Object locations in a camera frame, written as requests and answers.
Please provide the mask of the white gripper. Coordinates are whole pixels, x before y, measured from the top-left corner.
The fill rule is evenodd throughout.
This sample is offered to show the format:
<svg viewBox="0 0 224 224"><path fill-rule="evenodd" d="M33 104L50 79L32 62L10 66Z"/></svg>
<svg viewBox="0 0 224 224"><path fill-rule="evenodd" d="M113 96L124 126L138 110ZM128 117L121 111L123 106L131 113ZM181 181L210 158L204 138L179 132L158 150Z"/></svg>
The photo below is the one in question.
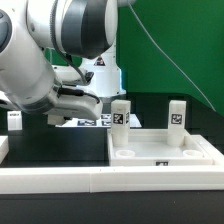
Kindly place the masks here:
<svg viewBox="0 0 224 224"><path fill-rule="evenodd" d="M92 91L84 88L61 87L58 103L47 112L49 125L63 125L67 118L98 120L103 103Z"/></svg>

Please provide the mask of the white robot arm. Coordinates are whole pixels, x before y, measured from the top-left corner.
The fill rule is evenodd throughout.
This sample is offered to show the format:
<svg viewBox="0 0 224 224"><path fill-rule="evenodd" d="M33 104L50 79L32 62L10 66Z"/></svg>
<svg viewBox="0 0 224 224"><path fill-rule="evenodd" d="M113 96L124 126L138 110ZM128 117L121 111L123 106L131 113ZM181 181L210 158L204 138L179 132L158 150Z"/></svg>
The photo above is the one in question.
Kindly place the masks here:
<svg viewBox="0 0 224 224"><path fill-rule="evenodd" d="M44 51L94 59L113 44L120 0L0 0L0 107L27 114L97 120L102 101L91 71L65 76Z"/></svg>

